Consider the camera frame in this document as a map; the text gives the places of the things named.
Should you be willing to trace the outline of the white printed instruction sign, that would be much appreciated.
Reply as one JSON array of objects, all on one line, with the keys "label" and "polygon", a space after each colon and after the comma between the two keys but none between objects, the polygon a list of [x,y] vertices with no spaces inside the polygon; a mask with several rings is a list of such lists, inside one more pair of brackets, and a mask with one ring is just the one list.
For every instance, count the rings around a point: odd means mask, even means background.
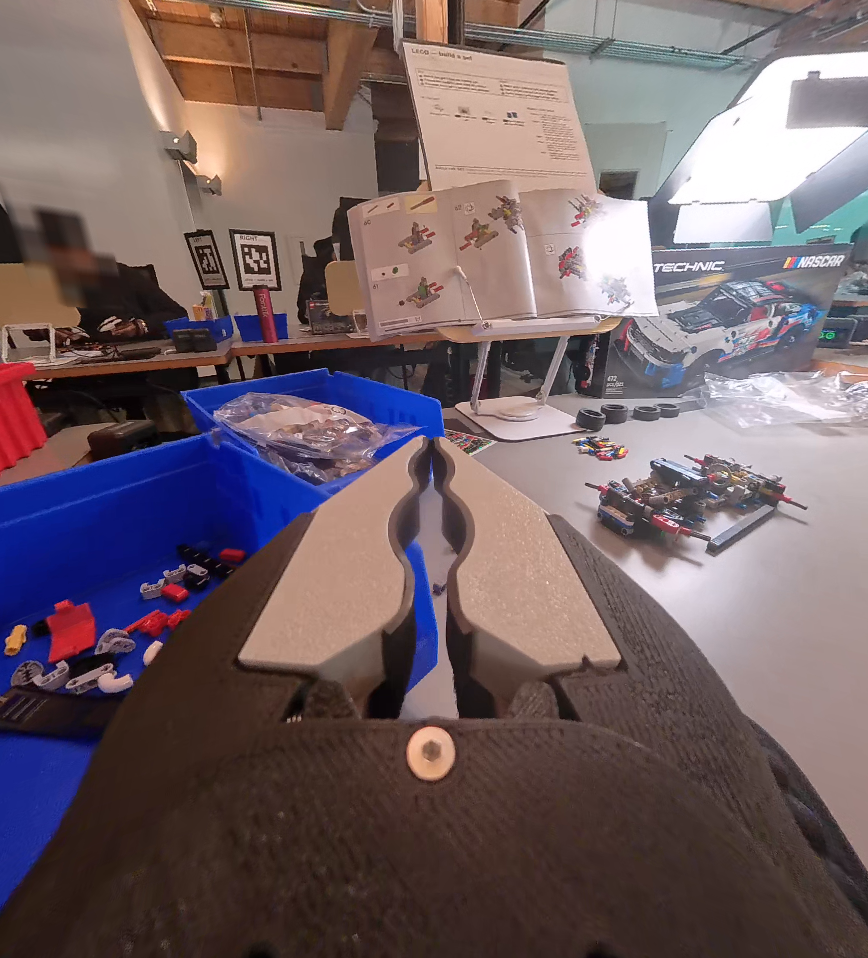
[{"label": "white printed instruction sign", "polygon": [[402,60],[433,191],[507,180],[597,193],[565,64],[409,40]]}]

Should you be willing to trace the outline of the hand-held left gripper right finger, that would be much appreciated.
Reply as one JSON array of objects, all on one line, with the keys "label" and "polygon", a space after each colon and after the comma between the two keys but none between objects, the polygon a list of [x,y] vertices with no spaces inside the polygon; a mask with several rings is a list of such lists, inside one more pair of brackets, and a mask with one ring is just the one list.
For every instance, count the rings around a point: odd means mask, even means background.
[{"label": "hand-held left gripper right finger", "polygon": [[447,574],[446,648],[462,718],[502,716],[529,683],[610,675],[620,651],[548,513],[446,439],[432,441]]}]

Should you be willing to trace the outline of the lego instruction booklet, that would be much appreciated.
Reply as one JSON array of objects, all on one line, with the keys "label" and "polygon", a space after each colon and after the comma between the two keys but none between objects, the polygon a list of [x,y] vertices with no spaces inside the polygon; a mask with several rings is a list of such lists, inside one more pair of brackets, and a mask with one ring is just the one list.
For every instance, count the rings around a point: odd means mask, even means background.
[{"label": "lego instruction booklet", "polygon": [[498,180],[348,213],[368,332],[476,338],[656,318],[646,204]]}]

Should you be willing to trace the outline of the black white marker sign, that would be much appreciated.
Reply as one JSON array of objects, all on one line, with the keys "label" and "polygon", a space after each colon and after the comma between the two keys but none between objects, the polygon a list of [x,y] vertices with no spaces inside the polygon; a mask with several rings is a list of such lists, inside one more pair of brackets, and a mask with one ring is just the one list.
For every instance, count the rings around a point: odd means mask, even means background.
[{"label": "black white marker sign", "polygon": [[258,288],[280,292],[283,283],[275,233],[230,229],[229,237],[238,288],[245,292]]},{"label": "black white marker sign", "polygon": [[203,291],[227,290],[230,284],[211,229],[184,233],[188,253]]}]

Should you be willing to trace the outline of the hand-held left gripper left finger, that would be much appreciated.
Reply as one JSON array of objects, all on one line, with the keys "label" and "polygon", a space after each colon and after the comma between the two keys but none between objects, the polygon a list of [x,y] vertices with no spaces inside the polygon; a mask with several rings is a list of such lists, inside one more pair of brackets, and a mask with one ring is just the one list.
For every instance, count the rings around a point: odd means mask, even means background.
[{"label": "hand-held left gripper left finger", "polygon": [[435,665],[435,605],[417,536],[431,444],[409,440],[304,519],[237,664],[339,683],[373,718],[399,718]]}]

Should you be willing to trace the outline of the clear bag of lego parts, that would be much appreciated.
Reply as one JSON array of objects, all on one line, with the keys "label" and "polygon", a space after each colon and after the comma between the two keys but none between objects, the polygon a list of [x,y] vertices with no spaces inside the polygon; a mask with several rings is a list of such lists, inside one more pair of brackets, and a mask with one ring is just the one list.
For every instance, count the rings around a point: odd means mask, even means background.
[{"label": "clear bag of lego parts", "polygon": [[419,434],[415,425],[378,423],[334,402],[257,392],[225,402],[212,419],[270,465],[311,485],[363,473]]}]

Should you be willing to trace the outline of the long dark lego beam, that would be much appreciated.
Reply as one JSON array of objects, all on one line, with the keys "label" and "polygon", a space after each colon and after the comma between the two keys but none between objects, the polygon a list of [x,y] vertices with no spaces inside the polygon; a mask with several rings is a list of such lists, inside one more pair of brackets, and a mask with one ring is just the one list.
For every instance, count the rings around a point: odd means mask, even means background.
[{"label": "long dark lego beam", "polygon": [[775,516],[776,511],[777,508],[771,505],[762,505],[756,509],[749,510],[732,526],[718,533],[707,542],[707,554],[714,556],[720,555],[762,527],[765,522],[771,520]]}]

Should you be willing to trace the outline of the white book stand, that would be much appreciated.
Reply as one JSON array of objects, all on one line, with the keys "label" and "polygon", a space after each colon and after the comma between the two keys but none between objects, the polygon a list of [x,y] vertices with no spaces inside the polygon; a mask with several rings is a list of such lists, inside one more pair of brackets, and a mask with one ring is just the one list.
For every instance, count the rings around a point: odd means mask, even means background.
[{"label": "white book stand", "polygon": [[[590,317],[586,325],[580,322],[524,321],[501,327],[485,325],[440,327],[438,332],[455,344],[476,344],[478,359],[471,399],[459,402],[456,410],[472,425],[484,430],[488,437],[500,442],[524,442],[558,436],[584,435],[586,429],[576,423],[576,416],[549,405],[549,396],[569,339],[574,336],[596,336],[619,326],[619,316]],[[480,390],[485,380],[489,353],[500,342],[555,338],[557,347],[548,365],[546,377],[534,398],[509,397],[481,399]]]}]

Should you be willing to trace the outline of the lego car chassis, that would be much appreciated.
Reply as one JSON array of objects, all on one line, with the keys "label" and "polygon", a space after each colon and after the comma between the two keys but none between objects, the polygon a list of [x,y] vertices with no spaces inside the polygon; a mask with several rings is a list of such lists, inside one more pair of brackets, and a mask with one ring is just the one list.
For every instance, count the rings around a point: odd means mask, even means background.
[{"label": "lego car chassis", "polygon": [[649,474],[606,484],[586,483],[598,495],[597,519],[623,538],[687,537],[705,545],[762,505],[806,511],[782,477],[735,459],[707,454],[685,461],[653,459]]}]

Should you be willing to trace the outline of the tan chair backrest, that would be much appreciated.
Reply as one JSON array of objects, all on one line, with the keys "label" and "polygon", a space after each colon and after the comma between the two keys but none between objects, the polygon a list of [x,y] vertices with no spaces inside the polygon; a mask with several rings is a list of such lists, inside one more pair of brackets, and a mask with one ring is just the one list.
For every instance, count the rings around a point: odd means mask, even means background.
[{"label": "tan chair backrest", "polygon": [[364,291],[354,259],[334,260],[324,269],[328,307],[336,316],[367,315]]}]

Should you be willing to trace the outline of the lego race car box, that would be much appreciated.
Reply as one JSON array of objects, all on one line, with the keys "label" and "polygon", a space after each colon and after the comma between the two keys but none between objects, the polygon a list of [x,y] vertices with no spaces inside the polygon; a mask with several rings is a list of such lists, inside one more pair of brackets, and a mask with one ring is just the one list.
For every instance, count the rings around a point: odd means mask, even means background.
[{"label": "lego race car box", "polygon": [[658,313],[623,319],[575,367],[599,399],[685,395],[706,378],[799,370],[810,360],[851,243],[658,249]]}]

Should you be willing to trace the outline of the group of loose lego parts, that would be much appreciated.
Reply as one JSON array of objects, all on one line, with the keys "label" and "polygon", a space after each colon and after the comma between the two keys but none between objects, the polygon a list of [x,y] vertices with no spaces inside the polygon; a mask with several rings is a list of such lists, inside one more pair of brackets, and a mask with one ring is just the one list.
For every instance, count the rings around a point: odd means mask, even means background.
[{"label": "group of loose lego parts", "polygon": [[3,641],[0,705],[12,693],[117,699],[134,687],[202,600],[251,556],[182,544],[180,562],[140,583],[126,612],[102,615],[65,600],[50,615],[12,627]]}]

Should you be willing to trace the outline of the black flat lego panel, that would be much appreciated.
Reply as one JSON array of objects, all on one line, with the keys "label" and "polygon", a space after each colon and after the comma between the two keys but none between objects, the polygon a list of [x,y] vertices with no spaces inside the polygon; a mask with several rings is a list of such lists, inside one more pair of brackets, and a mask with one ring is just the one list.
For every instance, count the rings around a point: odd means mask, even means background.
[{"label": "black flat lego panel", "polygon": [[11,687],[0,694],[0,732],[98,741],[126,694],[94,697]]}]

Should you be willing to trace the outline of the small dark box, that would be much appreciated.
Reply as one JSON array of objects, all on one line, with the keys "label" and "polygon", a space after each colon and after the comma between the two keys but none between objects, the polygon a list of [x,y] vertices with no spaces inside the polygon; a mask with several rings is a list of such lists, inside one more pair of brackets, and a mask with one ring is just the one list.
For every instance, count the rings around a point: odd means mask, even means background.
[{"label": "small dark box", "polygon": [[356,331],[352,316],[334,313],[324,297],[306,300],[304,315],[312,336],[349,334]]}]

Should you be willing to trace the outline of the black case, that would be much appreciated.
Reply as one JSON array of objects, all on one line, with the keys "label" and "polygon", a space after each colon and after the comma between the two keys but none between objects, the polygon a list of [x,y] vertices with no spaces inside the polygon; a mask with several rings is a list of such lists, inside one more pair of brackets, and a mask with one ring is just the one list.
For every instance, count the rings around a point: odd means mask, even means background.
[{"label": "black case", "polygon": [[161,442],[157,425],[148,419],[105,425],[88,435],[92,462],[100,462],[141,449],[150,449]]}]

